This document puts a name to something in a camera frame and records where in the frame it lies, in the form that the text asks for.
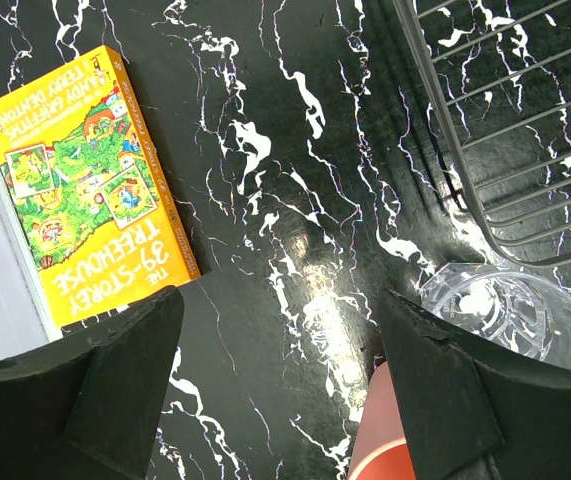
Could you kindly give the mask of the pink plastic cup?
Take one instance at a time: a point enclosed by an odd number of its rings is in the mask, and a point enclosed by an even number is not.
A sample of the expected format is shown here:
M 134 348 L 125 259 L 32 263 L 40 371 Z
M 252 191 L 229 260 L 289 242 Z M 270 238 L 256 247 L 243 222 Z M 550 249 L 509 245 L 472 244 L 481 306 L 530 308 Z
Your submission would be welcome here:
M 371 377 L 348 478 L 416 478 L 387 362 Z

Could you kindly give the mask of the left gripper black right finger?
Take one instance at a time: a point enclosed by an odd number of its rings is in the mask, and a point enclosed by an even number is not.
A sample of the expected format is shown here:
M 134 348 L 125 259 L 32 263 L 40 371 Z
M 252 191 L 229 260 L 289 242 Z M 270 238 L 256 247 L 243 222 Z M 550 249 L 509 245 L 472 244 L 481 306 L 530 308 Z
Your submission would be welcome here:
M 419 479 L 571 479 L 571 370 L 456 327 L 395 291 L 378 324 Z

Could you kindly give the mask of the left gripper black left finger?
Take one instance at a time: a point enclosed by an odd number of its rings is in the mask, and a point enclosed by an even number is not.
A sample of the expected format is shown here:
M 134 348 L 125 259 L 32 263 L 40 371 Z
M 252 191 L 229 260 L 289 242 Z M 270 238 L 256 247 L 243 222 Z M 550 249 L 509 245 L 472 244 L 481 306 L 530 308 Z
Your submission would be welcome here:
M 0 360 L 0 479 L 145 478 L 183 315 L 165 287 Z

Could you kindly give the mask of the clear glass tumbler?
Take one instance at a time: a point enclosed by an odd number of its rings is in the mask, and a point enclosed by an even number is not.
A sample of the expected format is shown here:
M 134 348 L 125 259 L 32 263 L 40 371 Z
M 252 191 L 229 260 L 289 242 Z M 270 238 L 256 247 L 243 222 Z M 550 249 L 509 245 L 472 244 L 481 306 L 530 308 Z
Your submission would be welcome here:
M 571 370 L 571 293 L 541 276 L 448 263 L 419 289 L 437 317 L 522 356 Z

